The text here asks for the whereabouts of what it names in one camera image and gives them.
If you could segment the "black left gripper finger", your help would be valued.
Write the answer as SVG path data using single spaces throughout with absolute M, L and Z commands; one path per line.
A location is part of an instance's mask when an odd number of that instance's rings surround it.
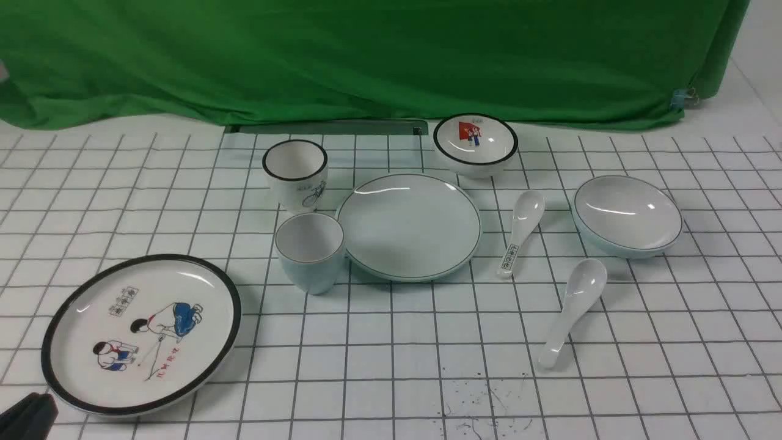
M 32 392 L 1 415 L 2 439 L 45 439 L 59 414 L 55 398 Z

